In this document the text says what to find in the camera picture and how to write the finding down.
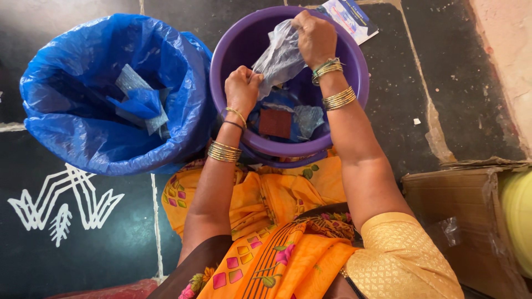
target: bangle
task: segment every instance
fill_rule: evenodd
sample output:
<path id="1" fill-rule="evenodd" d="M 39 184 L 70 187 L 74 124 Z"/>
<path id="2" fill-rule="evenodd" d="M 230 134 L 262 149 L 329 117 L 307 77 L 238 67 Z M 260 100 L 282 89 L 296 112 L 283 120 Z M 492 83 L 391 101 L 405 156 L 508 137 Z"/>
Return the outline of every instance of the bangle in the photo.
<path id="1" fill-rule="evenodd" d="M 318 79 L 324 74 L 333 71 L 344 72 L 339 58 L 329 58 L 326 63 L 320 65 L 317 69 L 315 69 L 312 72 L 312 84 L 314 84 L 315 86 L 320 86 Z"/>
<path id="2" fill-rule="evenodd" d="M 226 122 L 226 123 L 230 123 L 230 124 L 234 124 L 235 126 L 237 126 L 238 128 L 240 128 L 240 130 L 242 130 L 242 134 L 244 134 L 244 127 L 242 127 L 241 125 L 237 124 L 237 123 L 234 123 L 232 121 L 228 121 L 228 120 L 224 120 L 223 122 Z"/>
<path id="3" fill-rule="evenodd" d="M 334 96 L 323 98 L 321 101 L 323 102 L 325 110 L 331 111 L 341 108 L 354 101 L 355 99 L 355 92 L 353 91 L 353 88 L 349 86 L 348 89 L 344 90 L 343 92 L 338 93 Z"/>
<path id="4" fill-rule="evenodd" d="M 244 128 L 246 128 L 246 130 L 247 130 L 246 120 L 244 119 L 242 114 L 240 114 L 240 112 L 236 111 L 233 108 L 229 108 L 229 107 L 225 107 L 223 110 L 228 110 L 228 111 L 231 111 L 231 112 L 235 112 L 240 117 L 240 119 L 242 119 L 242 122 L 244 123 Z"/>
<path id="5" fill-rule="evenodd" d="M 214 141 L 207 152 L 209 157 L 224 162 L 236 162 L 242 150 Z"/>

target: yellow blouse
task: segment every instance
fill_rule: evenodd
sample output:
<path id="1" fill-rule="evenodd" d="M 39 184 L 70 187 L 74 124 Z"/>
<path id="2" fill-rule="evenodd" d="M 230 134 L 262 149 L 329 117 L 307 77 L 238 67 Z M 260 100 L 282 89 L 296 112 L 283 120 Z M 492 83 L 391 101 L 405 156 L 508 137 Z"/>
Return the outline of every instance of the yellow blouse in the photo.
<path id="1" fill-rule="evenodd" d="M 360 233 L 364 249 L 345 269 L 367 298 L 464 298 L 451 266 L 414 217 L 380 214 Z"/>

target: booklet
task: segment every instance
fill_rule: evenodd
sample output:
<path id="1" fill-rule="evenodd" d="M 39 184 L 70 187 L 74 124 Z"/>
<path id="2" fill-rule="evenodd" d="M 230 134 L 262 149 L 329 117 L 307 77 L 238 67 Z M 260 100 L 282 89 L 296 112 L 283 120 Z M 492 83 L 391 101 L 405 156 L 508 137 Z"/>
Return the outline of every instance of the booklet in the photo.
<path id="1" fill-rule="evenodd" d="M 316 10 L 342 25 L 358 45 L 379 33 L 379 28 L 353 0 L 329 0 Z"/>

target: brown square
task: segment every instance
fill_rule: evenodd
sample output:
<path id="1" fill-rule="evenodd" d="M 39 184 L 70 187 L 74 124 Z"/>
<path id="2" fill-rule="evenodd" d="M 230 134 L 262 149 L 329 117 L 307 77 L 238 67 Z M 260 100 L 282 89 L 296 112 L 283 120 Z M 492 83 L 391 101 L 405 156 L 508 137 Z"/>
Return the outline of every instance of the brown square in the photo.
<path id="1" fill-rule="evenodd" d="M 259 133 L 290 139 L 292 114 L 287 111 L 261 109 Z"/>

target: black bracelet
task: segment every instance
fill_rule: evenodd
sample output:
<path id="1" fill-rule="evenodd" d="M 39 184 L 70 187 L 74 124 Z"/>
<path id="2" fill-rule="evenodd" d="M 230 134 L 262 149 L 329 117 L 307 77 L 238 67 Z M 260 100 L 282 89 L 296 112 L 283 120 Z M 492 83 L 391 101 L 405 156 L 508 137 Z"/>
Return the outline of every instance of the black bracelet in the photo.
<path id="1" fill-rule="evenodd" d="M 223 122 L 230 123 L 230 124 L 234 124 L 235 126 L 237 126 L 238 128 L 240 128 L 240 130 L 242 130 L 242 134 L 244 134 L 244 128 L 243 128 L 241 125 L 239 125 L 239 124 L 237 124 L 237 123 L 234 123 L 234 122 L 232 122 L 232 121 L 228 121 L 228 120 L 224 120 Z"/>

